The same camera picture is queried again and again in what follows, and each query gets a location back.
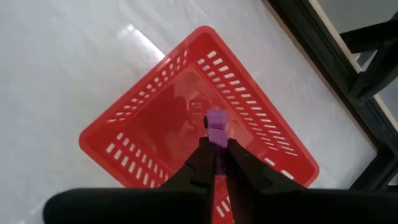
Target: purple plastic clip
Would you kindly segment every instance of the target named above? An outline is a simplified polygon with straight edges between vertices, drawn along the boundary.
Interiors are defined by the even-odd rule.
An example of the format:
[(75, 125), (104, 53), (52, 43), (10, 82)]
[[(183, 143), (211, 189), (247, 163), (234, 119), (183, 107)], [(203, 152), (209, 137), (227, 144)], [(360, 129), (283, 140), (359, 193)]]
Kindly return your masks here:
[(226, 148), (228, 136), (226, 134), (226, 123), (228, 116), (225, 110), (209, 110), (207, 114), (209, 141), (219, 147)]
[(228, 146), (225, 110), (210, 110), (207, 114), (207, 135), (216, 148), (216, 174), (225, 175), (225, 154)]

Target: red shopping basket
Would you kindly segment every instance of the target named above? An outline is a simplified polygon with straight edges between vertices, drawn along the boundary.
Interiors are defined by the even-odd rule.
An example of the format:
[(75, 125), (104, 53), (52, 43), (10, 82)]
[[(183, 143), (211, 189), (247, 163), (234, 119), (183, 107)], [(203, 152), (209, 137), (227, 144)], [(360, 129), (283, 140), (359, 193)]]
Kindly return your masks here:
[[(304, 186), (315, 180), (317, 163), (210, 27), (193, 31), (92, 122), (80, 147), (126, 187), (158, 187), (205, 136), (207, 111), (220, 108), (230, 138)], [(222, 177), (215, 189), (215, 222), (231, 222)]]

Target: basket bottom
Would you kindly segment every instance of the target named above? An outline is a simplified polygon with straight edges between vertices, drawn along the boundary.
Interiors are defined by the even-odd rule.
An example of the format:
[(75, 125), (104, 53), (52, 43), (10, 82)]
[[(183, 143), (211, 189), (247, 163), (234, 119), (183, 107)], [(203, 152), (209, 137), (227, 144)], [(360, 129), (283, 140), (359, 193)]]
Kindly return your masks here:
[(176, 172), (206, 136), (203, 117), (210, 109), (226, 109), (228, 136), (244, 147), (253, 145), (243, 123), (193, 66), (177, 74), (127, 124), (126, 132)]

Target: white tile floor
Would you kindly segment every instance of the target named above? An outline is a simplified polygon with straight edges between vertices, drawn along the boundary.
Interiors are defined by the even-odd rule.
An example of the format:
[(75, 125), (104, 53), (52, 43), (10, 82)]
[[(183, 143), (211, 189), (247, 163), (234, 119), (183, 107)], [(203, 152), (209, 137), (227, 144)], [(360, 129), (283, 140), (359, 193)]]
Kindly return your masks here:
[(0, 18), (1, 223), (41, 223), (61, 190), (120, 186), (80, 151), (79, 133), (201, 25), (318, 161), (313, 187), (348, 187), (376, 154), (258, 0), (5, 0)]

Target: basket rim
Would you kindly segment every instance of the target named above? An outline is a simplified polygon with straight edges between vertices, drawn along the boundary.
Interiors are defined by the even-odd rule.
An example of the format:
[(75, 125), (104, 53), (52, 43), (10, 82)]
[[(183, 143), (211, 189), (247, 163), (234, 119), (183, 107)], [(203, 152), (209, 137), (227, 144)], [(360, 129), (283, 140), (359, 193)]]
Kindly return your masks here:
[(89, 124), (80, 134), (79, 136), (79, 145), (80, 148), (87, 153), (97, 164), (99, 164), (103, 169), (105, 169), (109, 174), (111, 174), (117, 181), (123, 184), (125, 187), (133, 187), (130, 183), (130, 180), (123, 176), (118, 172), (116, 168), (114, 168), (111, 163), (109, 163), (106, 159), (101, 157), (94, 149), (92, 149), (88, 143), (85, 141), (87, 137), (91, 136), (91, 134), (96, 130), (96, 128), (104, 125), (104, 120), (110, 117), (115, 111), (117, 111), (120, 107), (123, 106), (126, 100), (129, 100), (131, 93), (138, 92), (141, 87), (147, 85), (154, 77), (147, 74), (156, 74), (158, 70), (160, 70), (164, 64), (168, 63), (169, 58), (176, 56), (180, 51), (180, 49), (184, 48), (186, 45), (190, 45), (192, 42), (196, 40), (202, 34), (208, 34), (211, 38), (216, 42), (218, 47), (227, 55), (227, 57), (234, 63), (236, 68), (239, 70), (241, 75), (248, 81), (249, 85), (256, 92), (257, 96), (267, 105), (268, 109), (275, 116), (277, 122), (282, 126), (283, 130), (290, 136), (294, 144), (300, 148), (302, 154), (306, 157), (307, 161), (313, 167), (313, 174), (308, 180), (303, 184), (308, 187), (319, 175), (319, 165), (316, 163), (312, 155), (309, 153), (308, 149), (304, 146), (302, 141), (297, 137), (297, 135), (293, 132), (292, 128), (287, 124), (282, 115), (278, 112), (276, 107), (272, 104), (270, 99), (265, 95), (260, 86), (256, 83), (253, 77), (248, 73), (248, 71), (244, 68), (243, 64), (238, 60), (234, 53), (232, 53), (231, 49), (225, 44), (225, 42), (221, 39), (221, 37), (216, 33), (216, 31), (209, 26), (200, 26), (196, 28), (188, 37), (186, 37), (180, 44), (176, 46), (169, 54), (167, 54), (159, 63), (157, 63), (152, 69), (150, 69), (142, 78), (139, 79), (137, 83), (135, 83), (128, 91), (124, 92), (122, 96), (120, 96), (111, 106), (109, 106), (104, 112), (101, 113), (91, 124)]

